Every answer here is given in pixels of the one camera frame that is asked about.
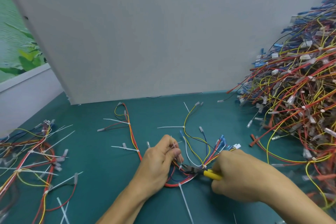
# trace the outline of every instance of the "wire cutter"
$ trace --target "wire cutter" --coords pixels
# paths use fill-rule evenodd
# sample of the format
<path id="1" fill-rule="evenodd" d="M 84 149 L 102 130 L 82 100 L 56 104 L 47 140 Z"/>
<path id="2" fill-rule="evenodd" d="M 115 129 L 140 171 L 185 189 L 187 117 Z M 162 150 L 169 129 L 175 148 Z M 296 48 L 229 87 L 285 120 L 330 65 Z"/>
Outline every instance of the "wire cutter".
<path id="1" fill-rule="evenodd" d="M 188 166 L 186 164 L 182 164 L 182 166 L 186 169 L 186 171 L 194 173 L 194 174 L 204 175 L 206 177 L 209 177 L 210 179 L 217 180 L 217 181 L 222 179 L 220 175 L 215 174 L 211 169 L 202 169 L 198 167 Z"/>

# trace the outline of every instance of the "tabletop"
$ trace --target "tabletop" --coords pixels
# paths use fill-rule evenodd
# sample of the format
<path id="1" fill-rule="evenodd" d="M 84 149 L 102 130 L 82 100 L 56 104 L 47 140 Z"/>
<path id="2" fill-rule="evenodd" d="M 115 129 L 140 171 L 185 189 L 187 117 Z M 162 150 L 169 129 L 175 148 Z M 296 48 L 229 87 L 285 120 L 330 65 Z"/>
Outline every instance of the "tabletop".
<path id="1" fill-rule="evenodd" d="M 250 104 L 240 107 L 235 94 L 222 103 L 217 102 L 228 96 L 230 95 L 221 92 L 199 93 L 130 99 L 123 102 L 128 108 L 134 137 L 142 155 L 147 149 L 147 141 L 154 146 L 164 134 L 171 135 L 177 141 L 182 141 L 183 138 L 179 132 L 181 128 L 157 127 L 183 126 L 188 115 L 186 106 L 190 110 L 199 101 L 203 102 L 203 105 L 199 106 L 188 118 L 185 126 L 187 133 L 201 137 L 202 134 L 199 131 L 199 126 L 201 126 L 210 145 L 214 146 L 217 139 L 224 135 L 228 144 L 239 143 L 246 153 L 266 161 L 264 151 L 257 145 L 249 146 L 251 133 L 259 136 L 264 133 L 264 130 L 259 131 L 260 121 L 257 120 L 250 128 L 247 128 L 247 124 L 257 109 Z M 76 172 L 83 172 L 78 176 L 76 190 L 69 201 L 67 216 L 70 223 L 95 223 L 132 179 L 139 165 L 140 160 L 135 151 L 111 147 L 122 146 L 126 143 L 131 148 L 132 142 L 128 128 L 97 132 L 97 129 L 112 124 L 113 121 L 104 120 L 104 118 L 115 119 L 114 109 L 118 103 L 119 101 L 110 101 L 71 106 L 66 95 L 62 93 L 21 126 L 21 128 L 31 129 L 43 120 L 52 119 L 55 119 L 57 128 L 72 125 L 48 139 L 49 143 L 53 144 L 75 131 L 54 147 L 56 155 L 69 149 L 69 158 L 62 163 L 62 171 L 57 172 L 59 176 L 55 176 L 52 182 L 55 185 L 73 176 Z M 123 114 L 123 107 L 121 106 L 117 112 Z M 194 139 L 190 139 L 189 142 L 201 158 L 206 157 L 204 143 Z M 179 145 L 185 156 L 184 142 Z M 269 149 L 282 157 L 293 160 L 303 159 L 302 145 L 295 138 L 272 141 Z M 189 156 L 194 162 L 197 161 L 191 152 Z M 270 160 L 271 163 L 279 163 L 273 158 Z M 33 161 L 37 162 L 34 156 L 29 157 L 27 163 Z M 285 174 L 291 174 L 291 178 L 296 179 L 296 184 L 304 186 L 300 175 L 297 175 L 298 168 L 300 167 L 295 167 L 295 169 L 282 167 L 279 170 Z M 0 177 L 0 181 L 5 182 L 9 175 L 10 172 L 7 172 Z M 38 183 L 34 175 L 25 173 L 23 177 L 31 183 Z M 263 203 L 243 204 L 214 194 L 210 184 L 211 180 L 208 178 L 196 177 L 191 182 L 182 185 L 195 224 L 234 224 L 233 214 L 235 214 L 237 224 L 270 224 L 281 220 L 271 208 Z M 47 208 L 58 206 L 57 197 L 61 202 L 65 202 L 71 192 L 72 187 L 70 186 L 51 191 L 46 199 Z M 39 208 L 42 193 L 43 188 L 41 187 L 19 184 L 19 200 L 10 210 L 5 223 L 31 223 Z M 45 223 L 60 223 L 62 216 L 60 209 L 47 212 Z M 151 197 L 141 209 L 135 223 L 191 223 L 180 189 L 178 187 L 163 188 Z"/>

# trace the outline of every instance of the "person's right hand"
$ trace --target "person's right hand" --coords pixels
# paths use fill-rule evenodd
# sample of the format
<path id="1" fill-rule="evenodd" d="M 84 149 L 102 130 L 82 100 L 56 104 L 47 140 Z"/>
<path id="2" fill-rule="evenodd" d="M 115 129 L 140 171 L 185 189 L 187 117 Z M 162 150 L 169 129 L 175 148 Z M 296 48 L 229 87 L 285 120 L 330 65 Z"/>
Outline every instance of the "person's right hand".
<path id="1" fill-rule="evenodd" d="M 273 189 L 295 186 L 271 165 L 242 150 L 222 151 L 212 167 L 223 179 L 213 181 L 213 192 L 243 202 L 266 202 Z"/>

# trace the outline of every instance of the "wall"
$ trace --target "wall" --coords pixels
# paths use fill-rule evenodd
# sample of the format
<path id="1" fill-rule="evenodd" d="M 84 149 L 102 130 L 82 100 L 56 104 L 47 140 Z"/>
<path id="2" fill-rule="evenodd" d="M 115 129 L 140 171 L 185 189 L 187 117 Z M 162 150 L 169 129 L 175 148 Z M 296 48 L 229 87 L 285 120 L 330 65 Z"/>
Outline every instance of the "wall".
<path id="1" fill-rule="evenodd" d="M 229 89 L 321 0 L 15 0 L 72 104 Z"/>
<path id="2" fill-rule="evenodd" d="M 19 127 L 62 92 L 51 69 L 0 92 L 0 134 Z"/>

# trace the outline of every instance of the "green wall picture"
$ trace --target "green wall picture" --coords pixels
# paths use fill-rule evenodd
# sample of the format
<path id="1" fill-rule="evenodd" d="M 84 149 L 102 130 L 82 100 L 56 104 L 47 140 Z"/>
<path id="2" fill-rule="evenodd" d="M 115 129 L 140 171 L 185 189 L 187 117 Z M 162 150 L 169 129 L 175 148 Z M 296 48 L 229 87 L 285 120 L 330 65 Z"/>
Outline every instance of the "green wall picture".
<path id="1" fill-rule="evenodd" d="M 0 0 L 0 83 L 47 62 L 12 0 Z"/>

